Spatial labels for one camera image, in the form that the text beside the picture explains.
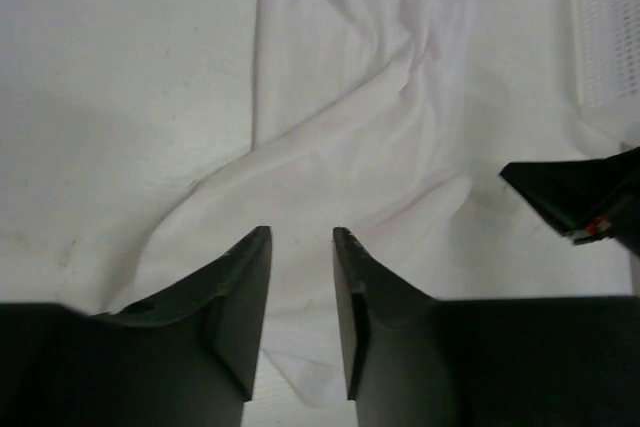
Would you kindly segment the white plastic basket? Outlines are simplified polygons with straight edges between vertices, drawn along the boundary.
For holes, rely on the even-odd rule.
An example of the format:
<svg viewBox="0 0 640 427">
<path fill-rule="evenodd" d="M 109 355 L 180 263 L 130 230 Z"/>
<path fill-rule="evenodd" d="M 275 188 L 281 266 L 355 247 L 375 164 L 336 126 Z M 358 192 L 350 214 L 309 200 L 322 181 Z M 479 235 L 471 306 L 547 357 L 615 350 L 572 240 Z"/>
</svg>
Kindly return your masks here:
<svg viewBox="0 0 640 427">
<path fill-rule="evenodd" d="M 581 117 L 639 144 L 639 0 L 571 0 Z"/>
</svg>

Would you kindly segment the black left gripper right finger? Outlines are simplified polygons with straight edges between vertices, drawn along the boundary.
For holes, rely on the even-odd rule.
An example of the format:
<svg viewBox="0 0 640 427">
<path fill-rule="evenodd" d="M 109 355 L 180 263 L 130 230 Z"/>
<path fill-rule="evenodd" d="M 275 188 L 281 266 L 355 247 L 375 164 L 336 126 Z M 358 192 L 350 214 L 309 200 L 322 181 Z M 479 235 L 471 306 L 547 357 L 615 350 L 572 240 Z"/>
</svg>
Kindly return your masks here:
<svg viewBox="0 0 640 427">
<path fill-rule="evenodd" d="M 635 426 L 634 296 L 441 300 L 333 232 L 347 396 L 362 426 Z"/>
</svg>

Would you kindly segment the white tank top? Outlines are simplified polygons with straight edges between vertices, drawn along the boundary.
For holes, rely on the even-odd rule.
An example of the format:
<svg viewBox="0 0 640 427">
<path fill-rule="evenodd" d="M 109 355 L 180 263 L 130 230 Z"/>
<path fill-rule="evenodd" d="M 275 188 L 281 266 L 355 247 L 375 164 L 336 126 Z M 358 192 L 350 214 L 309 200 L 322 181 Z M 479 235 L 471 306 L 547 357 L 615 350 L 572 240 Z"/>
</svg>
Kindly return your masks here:
<svg viewBox="0 0 640 427">
<path fill-rule="evenodd" d="M 260 0 L 252 151 L 200 182 L 139 259 L 145 295 L 257 225 L 262 349 L 307 405 L 346 398 L 331 232 L 444 298 L 627 294 L 612 241 L 571 246 L 499 178 L 611 154 L 573 104 L 569 0 Z"/>
</svg>

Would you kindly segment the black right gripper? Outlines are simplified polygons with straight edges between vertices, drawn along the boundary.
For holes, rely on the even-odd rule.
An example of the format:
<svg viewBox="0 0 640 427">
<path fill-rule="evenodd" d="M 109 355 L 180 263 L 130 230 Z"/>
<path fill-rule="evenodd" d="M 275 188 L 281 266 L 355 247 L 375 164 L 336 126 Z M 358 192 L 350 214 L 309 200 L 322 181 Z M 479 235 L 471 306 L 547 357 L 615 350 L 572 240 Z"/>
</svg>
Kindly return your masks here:
<svg viewBox="0 0 640 427">
<path fill-rule="evenodd" d="M 606 159 L 511 162 L 500 177 L 575 245 L 614 239 L 639 251 L 639 148 Z"/>
</svg>

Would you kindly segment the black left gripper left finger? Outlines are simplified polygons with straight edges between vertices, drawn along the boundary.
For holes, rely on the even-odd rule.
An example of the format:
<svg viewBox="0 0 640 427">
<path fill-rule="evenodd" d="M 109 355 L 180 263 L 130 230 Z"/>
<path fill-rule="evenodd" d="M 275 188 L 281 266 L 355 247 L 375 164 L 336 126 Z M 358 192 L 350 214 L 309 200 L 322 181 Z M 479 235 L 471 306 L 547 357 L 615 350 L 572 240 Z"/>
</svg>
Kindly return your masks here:
<svg viewBox="0 0 640 427">
<path fill-rule="evenodd" d="M 271 231 L 116 314 L 1 307 L 5 426 L 237 426 L 252 398 Z"/>
</svg>

